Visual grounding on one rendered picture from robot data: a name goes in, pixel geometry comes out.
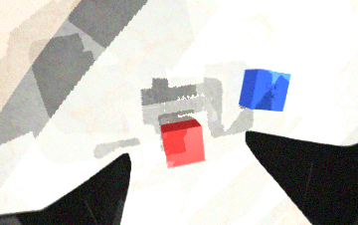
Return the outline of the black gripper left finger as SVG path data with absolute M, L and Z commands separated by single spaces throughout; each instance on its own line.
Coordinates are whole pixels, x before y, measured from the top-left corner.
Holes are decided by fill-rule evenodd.
M 121 225 L 131 165 L 125 152 L 43 209 L 1 213 L 0 225 Z

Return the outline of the blue block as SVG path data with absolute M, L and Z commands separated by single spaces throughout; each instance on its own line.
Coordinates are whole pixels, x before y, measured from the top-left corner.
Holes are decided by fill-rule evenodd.
M 283 112 L 292 74 L 245 70 L 239 105 L 251 110 Z

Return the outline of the red block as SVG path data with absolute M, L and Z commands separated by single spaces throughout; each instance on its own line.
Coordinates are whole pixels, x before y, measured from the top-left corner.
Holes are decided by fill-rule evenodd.
M 196 119 L 161 125 L 168 167 L 205 160 L 202 126 Z

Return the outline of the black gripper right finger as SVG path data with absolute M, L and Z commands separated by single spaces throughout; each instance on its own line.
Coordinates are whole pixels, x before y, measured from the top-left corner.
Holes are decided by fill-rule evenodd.
M 311 225 L 358 225 L 358 143 L 250 130 L 246 144 Z

